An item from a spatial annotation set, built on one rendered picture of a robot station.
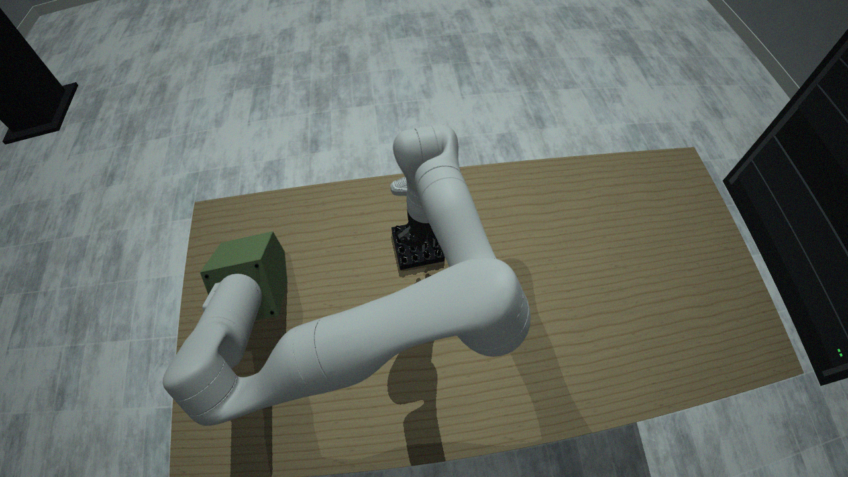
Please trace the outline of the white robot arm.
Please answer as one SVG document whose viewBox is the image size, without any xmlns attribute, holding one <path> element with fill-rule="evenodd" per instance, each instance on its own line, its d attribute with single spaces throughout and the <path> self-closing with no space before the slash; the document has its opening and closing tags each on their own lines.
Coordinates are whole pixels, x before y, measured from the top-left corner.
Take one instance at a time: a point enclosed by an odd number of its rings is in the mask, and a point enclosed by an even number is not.
<svg viewBox="0 0 848 477">
<path fill-rule="evenodd" d="M 249 276 L 225 277 L 210 291 L 199 323 L 163 377 L 167 393 L 190 419 L 220 425 L 355 386 L 401 351 L 436 339 L 457 336 L 493 357 L 526 339 L 527 297 L 511 266 L 493 253 L 458 167 L 456 133 L 445 125 L 408 129 L 397 134 L 393 151 L 405 176 L 390 184 L 391 192 L 407 196 L 414 220 L 429 223 L 449 268 L 288 330 L 261 371 L 248 377 L 231 368 L 244 356 L 262 291 Z"/>
</svg>

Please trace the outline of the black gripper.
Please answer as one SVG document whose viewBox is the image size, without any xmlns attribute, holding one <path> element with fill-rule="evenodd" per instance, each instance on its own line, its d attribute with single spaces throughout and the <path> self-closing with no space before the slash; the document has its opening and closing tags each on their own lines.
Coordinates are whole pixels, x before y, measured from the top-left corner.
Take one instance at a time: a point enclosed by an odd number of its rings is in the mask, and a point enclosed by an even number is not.
<svg viewBox="0 0 848 477">
<path fill-rule="evenodd" d="M 409 215 L 408 211 L 407 211 L 407 217 L 408 217 L 407 228 L 403 232 L 401 230 L 398 230 L 396 232 L 396 235 L 399 237 L 399 240 L 401 242 L 403 242 L 404 244 L 406 244 L 407 246 L 410 246 L 412 248 L 417 247 L 420 251 L 425 252 L 426 251 L 426 242 L 425 241 L 427 240 L 427 235 L 428 235 L 429 244 L 432 246 L 432 248 L 435 247 L 435 244 L 437 243 L 437 239 L 436 239 L 436 236 L 434 235 L 432 227 L 429 225 L 429 223 L 420 223 L 420 221 L 414 220 L 411 217 L 411 215 Z M 432 230 L 432 231 L 428 231 L 428 230 Z M 411 236 L 411 234 L 415 235 L 415 236 L 413 237 L 413 236 Z"/>
</svg>

